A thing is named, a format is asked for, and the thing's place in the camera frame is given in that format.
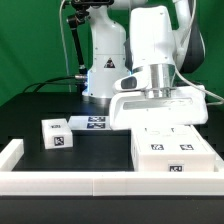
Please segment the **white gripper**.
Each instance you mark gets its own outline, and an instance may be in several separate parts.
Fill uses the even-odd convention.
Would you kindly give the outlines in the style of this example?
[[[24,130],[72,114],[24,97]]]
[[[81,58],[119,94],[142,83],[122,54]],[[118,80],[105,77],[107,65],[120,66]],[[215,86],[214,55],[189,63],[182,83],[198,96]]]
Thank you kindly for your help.
[[[113,130],[139,126],[198,125],[208,120],[204,94],[190,86],[177,87],[168,98],[147,98],[143,92],[116,94],[110,102]]]

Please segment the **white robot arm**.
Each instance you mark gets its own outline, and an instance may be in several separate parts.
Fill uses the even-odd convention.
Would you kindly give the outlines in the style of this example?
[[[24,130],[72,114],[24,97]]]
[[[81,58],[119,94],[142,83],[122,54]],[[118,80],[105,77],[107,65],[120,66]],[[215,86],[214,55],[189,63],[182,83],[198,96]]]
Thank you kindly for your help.
[[[194,19],[194,0],[172,0],[179,27],[168,9],[147,0],[115,0],[113,8],[133,4],[129,30],[114,25],[104,5],[89,9],[93,65],[83,95],[109,105],[114,130],[136,125],[193,125],[208,119],[204,87],[177,86],[177,73],[192,73],[205,58],[204,42]]]

